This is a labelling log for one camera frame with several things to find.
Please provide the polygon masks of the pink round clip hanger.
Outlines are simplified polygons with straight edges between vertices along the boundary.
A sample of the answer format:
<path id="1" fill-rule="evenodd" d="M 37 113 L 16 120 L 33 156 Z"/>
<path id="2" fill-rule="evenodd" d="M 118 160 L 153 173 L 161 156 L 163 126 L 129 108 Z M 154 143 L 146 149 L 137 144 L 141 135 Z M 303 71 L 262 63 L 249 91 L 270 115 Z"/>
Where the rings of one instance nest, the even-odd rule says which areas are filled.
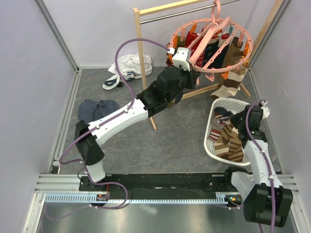
<path id="1" fill-rule="evenodd" d="M 249 57 L 253 50 L 253 40 L 249 32 L 241 25 L 233 22 L 231 17 L 219 17 L 222 6 L 219 0 L 215 0 L 213 4 L 209 18 L 193 20 L 180 26 L 173 33 L 168 44 L 168 47 L 175 49 L 185 47 L 186 36 L 189 31 L 199 34 L 192 44 L 187 47 L 191 49 L 201 37 L 203 38 L 196 51 L 190 56 L 190 68 L 205 73 L 210 81 L 213 81 L 218 73 L 221 73 L 222 77 L 227 79 L 229 71 L 237 71 L 241 65 L 249 62 Z M 239 38 L 238 45 L 243 42 L 241 47 L 243 58 L 233 66 L 221 68 L 229 45 L 235 36 Z M 198 67 L 195 64 L 203 50 L 205 50 L 203 65 Z"/>

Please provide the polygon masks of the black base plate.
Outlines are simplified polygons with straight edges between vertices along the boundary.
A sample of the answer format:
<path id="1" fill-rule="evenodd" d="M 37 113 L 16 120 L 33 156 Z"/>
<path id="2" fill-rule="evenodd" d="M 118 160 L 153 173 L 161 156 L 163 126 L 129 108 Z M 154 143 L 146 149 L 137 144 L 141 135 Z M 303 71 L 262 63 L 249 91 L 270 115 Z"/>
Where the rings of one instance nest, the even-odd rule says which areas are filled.
<path id="1" fill-rule="evenodd" d="M 120 183 L 128 198 L 213 198 L 216 192 L 237 192 L 224 174 L 112 174 L 103 180 Z"/>

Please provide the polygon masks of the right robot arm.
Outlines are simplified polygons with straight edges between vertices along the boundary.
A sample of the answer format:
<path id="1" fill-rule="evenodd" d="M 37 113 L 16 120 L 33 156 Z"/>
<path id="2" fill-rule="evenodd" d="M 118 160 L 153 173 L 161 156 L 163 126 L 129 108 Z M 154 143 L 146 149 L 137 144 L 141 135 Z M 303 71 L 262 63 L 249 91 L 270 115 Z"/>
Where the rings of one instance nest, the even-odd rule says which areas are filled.
<path id="1" fill-rule="evenodd" d="M 269 157 L 266 135 L 260 130 L 260 122 L 270 110 L 265 101 L 245 106 L 245 109 L 230 118 L 238 130 L 238 138 L 249 158 L 253 176 L 245 171 L 232 171 L 223 178 L 223 187 L 228 191 L 237 189 L 243 200 L 243 216 L 246 221 L 259 226 L 268 225 L 270 232 L 284 227 L 293 193 L 284 187 L 277 177 Z"/>

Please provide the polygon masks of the dark navy sock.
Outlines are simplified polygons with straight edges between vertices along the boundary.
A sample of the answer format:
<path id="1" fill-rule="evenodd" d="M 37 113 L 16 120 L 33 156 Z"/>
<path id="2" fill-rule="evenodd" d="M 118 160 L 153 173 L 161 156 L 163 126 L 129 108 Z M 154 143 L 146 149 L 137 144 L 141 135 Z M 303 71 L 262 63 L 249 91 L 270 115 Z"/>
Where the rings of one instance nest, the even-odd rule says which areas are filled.
<path id="1" fill-rule="evenodd" d="M 222 115 L 225 117 L 231 117 L 233 115 L 231 111 L 226 110 L 224 107 L 215 107 L 213 111 L 215 115 Z"/>

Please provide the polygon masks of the red christmas sock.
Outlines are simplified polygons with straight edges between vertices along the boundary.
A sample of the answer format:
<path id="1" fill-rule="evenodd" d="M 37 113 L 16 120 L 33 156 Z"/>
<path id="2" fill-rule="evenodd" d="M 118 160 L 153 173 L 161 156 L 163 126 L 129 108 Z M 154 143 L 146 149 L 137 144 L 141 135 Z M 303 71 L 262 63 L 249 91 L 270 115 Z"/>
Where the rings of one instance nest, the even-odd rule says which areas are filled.
<path id="1" fill-rule="evenodd" d="M 197 33 L 191 33 L 190 31 L 188 32 L 187 36 L 186 36 L 186 45 L 185 47 L 188 47 L 192 44 L 192 42 L 198 37 L 199 34 Z M 197 47 L 199 46 L 199 44 L 201 43 L 202 41 L 202 37 L 191 47 L 191 54 L 193 54 Z M 197 59 L 196 61 L 196 66 L 198 67 L 202 67 L 203 65 L 203 61 L 204 61 L 204 55 L 205 55 L 205 50 L 203 50 L 199 56 L 199 58 Z"/>

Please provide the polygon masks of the white laundry basket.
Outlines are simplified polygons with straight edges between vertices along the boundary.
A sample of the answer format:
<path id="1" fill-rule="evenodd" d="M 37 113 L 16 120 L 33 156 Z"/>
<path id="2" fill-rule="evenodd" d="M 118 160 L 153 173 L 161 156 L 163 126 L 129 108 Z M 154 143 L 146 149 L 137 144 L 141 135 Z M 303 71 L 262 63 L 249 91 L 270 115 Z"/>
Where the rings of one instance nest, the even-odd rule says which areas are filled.
<path id="1" fill-rule="evenodd" d="M 235 99 L 231 99 L 231 98 L 218 98 L 212 103 L 211 110 L 209 113 L 208 123 L 207 123 L 205 141 L 204 141 L 204 147 L 205 147 L 205 150 L 206 150 L 209 157 L 211 157 L 217 161 L 230 164 L 232 166 L 248 166 L 248 165 L 250 165 L 249 158 L 243 149 L 242 150 L 244 153 L 244 158 L 243 158 L 243 161 L 241 163 L 231 162 L 231 161 L 217 157 L 215 154 L 214 142 L 212 142 L 208 139 L 208 135 L 210 132 L 210 122 L 211 122 L 212 115 L 214 114 L 213 110 L 215 107 L 224 107 L 226 110 L 231 111 L 233 114 L 236 114 L 236 113 L 243 111 L 245 109 L 245 106 L 247 106 L 247 105 L 248 105 L 247 102 L 244 102 L 241 100 L 235 100 Z"/>

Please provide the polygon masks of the navy christmas sock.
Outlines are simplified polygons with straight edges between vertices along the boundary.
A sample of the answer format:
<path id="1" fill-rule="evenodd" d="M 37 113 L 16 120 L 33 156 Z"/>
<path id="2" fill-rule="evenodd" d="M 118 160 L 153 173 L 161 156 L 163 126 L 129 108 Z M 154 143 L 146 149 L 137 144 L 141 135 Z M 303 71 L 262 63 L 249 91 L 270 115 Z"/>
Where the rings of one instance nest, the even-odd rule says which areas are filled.
<path id="1" fill-rule="evenodd" d="M 179 91 L 176 94 L 174 104 L 178 104 L 181 101 L 182 97 L 183 97 L 183 90 Z"/>

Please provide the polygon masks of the blue grey cloth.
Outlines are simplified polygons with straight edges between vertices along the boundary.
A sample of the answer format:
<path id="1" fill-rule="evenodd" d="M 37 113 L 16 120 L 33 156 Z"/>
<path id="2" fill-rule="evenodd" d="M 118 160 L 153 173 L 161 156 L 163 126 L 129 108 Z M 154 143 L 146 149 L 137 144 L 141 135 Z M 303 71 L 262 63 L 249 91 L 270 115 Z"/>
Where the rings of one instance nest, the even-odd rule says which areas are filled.
<path id="1" fill-rule="evenodd" d="M 118 109 L 119 106 L 114 100 L 84 100 L 78 108 L 78 120 L 90 123 L 106 117 Z"/>

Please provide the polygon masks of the red white striped sock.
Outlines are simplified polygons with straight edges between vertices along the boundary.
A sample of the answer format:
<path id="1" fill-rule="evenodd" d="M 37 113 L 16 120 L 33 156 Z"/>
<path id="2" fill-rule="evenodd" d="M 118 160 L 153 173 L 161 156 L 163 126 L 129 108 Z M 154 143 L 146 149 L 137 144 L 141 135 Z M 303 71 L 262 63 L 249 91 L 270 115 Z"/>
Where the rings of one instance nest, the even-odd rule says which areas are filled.
<path id="1" fill-rule="evenodd" d="M 213 114 L 210 122 L 210 132 L 208 139 L 212 142 L 216 142 L 220 137 L 225 125 L 230 125 L 230 119 L 228 116 L 221 114 Z"/>

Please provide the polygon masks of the brown striped sock in basket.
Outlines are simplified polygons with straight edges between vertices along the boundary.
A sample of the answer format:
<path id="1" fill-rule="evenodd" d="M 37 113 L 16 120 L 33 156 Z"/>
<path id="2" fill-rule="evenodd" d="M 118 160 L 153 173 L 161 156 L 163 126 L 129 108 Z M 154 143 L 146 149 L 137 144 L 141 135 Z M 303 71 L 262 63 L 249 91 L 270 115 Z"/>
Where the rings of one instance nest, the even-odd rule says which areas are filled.
<path id="1" fill-rule="evenodd" d="M 236 163 L 244 158 L 242 143 L 238 138 L 238 130 L 232 125 L 225 125 L 220 137 L 214 143 L 217 157 Z"/>

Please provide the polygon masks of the white cloth bag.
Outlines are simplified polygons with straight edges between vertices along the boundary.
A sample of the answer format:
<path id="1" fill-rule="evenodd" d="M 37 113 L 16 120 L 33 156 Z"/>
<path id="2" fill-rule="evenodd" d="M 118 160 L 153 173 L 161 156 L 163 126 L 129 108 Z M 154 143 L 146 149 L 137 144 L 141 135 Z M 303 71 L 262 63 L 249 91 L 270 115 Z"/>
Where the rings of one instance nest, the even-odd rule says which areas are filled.
<path id="1" fill-rule="evenodd" d="M 145 75 L 148 76 L 152 73 L 152 59 L 150 55 L 144 55 L 144 68 Z M 131 81 L 133 79 L 141 79 L 141 69 L 140 69 L 140 60 L 139 54 L 128 54 L 118 58 L 118 67 L 120 69 L 121 75 L 124 77 L 126 81 Z M 120 75 L 117 72 L 116 65 L 113 63 L 108 72 L 112 73 L 113 76 L 107 79 L 102 88 L 104 90 L 111 90 L 119 85 L 122 81 Z"/>

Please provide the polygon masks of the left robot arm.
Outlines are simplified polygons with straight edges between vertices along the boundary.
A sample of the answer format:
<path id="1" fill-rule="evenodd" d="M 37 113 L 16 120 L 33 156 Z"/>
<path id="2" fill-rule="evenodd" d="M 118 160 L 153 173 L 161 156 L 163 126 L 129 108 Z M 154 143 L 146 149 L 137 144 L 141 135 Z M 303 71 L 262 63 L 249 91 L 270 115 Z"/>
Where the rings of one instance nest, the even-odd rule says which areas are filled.
<path id="1" fill-rule="evenodd" d="M 165 110 L 173 100 L 180 101 L 184 89 L 194 89 L 199 76 L 200 72 L 193 69 L 166 67 L 126 106 L 96 121 L 85 123 L 81 120 L 76 124 L 75 145 L 89 173 L 92 188 L 101 191 L 107 184 L 101 146 L 127 127 Z"/>

